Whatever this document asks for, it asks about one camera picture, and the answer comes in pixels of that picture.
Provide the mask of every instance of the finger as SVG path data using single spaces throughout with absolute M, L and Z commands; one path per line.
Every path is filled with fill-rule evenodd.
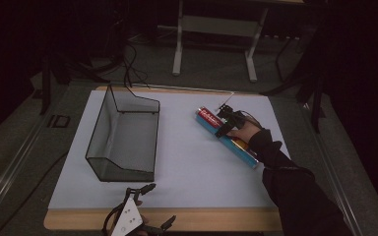
M 238 130 L 230 130 L 228 133 L 226 133 L 228 136 L 231 136 L 231 137 L 237 137 L 238 135 Z
M 144 222 L 145 224 L 149 223 L 149 219 L 146 218 L 145 216 L 141 215 L 141 218 L 143 219 L 143 222 Z

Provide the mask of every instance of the robotic hand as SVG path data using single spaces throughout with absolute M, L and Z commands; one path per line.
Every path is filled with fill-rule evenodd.
M 149 234 L 161 235 L 168 228 L 170 228 L 173 221 L 176 218 L 175 215 L 171 217 L 168 221 L 166 221 L 160 228 L 156 228 L 146 225 L 137 209 L 136 202 L 140 194 L 146 194 L 147 192 L 151 191 L 155 186 L 156 184 L 150 184 L 144 186 L 141 189 L 127 188 L 124 201 L 119 206 L 115 207 L 111 211 L 111 213 L 106 217 L 102 229 L 103 235 L 108 235 L 106 225 L 109 221 L 109 218 L 117 212 L 120 213 L 115 215 L 115 228 L 112 231 L 112 236 L 136 235 L 138 231 L 146 231 Z
M 220 117 L 221 119 L 224 119 L 225 123 L 215 133 L 217 138 L 220 138 L 220 137 L 226 135 L 234 127 L 236 127 L 237 129 L 241 129 L 244 126 L 246 121 L 251 122 L 243 114 L 243 111 L 240 111 L 240 110 L 233 111 L 232 107 L 230 107 L 226 104 L 220 106 L 219 110 L 220 110 L 220 112 L 217 114 L 217 116 Z M 254 122 L 254 125 L 256 125 L 260 129 L 262 129 L 262 127 L 260 126 L 260 123 L 256 120 Z

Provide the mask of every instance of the black sleeve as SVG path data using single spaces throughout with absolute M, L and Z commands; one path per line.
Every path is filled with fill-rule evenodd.
M 308 169 L 297 166 L 273 142 L 269 130 L 255 134 L 249 146 L 265 165 L 263 184 L 279 207 L 283 233 L 296 235 L 352 235 L 342 212 L 316 184 Z

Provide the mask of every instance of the dark background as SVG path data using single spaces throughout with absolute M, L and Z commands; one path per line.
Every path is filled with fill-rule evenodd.
M 32 94 L 30 77 L 41 70 L 43 55 L 63 51 L 85 63 L 90 56 L 110 56 L 106 36 L 116 21 L 114 2 L 0 1 L 0 123 Z M 312 14 L 300 20 L 320 25 L 300 66 L 304 73 L 324 72 L 324 92 L 378 192 L 378 1 L 344 1 L 336 6 L 342 7 L 329 12 L 323 22 Z M 176 24 L 176 9 L 173 0 L 134 1 L 129 25 L 155 37 L 156 25 Z M 233 14 L 199 4 L 189 11 Z M 304 15 L 300 11 L 272 10 L 265 33 L 300 34 L 301 26 L 291 24 L 292 18 Z

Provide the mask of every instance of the transparent container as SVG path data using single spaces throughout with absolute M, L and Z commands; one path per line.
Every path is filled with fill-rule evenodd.
M 109 85 L 86 159 L 102 182 L 153 182 L 159 101 Z

